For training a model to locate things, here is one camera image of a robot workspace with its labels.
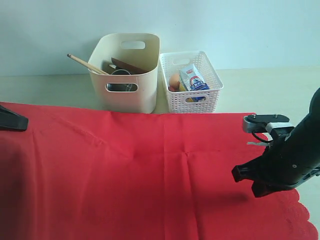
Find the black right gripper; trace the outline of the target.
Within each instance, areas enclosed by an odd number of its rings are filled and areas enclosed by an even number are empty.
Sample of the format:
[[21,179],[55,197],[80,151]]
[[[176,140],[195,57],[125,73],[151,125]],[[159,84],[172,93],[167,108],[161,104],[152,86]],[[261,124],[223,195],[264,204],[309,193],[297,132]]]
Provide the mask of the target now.
[[320,146],[299,145],[270,150],[247,163],[236,165],[231,174],[236,183],[253,181],[251,190],[262,198],[278,190],[292,190],[320,175]]

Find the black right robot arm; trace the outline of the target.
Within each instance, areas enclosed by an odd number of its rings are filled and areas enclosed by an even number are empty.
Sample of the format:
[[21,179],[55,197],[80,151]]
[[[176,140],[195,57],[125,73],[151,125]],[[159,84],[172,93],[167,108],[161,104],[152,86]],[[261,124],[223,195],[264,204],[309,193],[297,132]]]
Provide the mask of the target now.
[[308,114],[293,126],[281,114],[250,114],[242,129],[265,147],[262,155],[236,165],[235,182],[251,180],[256,198],[292,190],[320,174],[320,92],[317,90]]

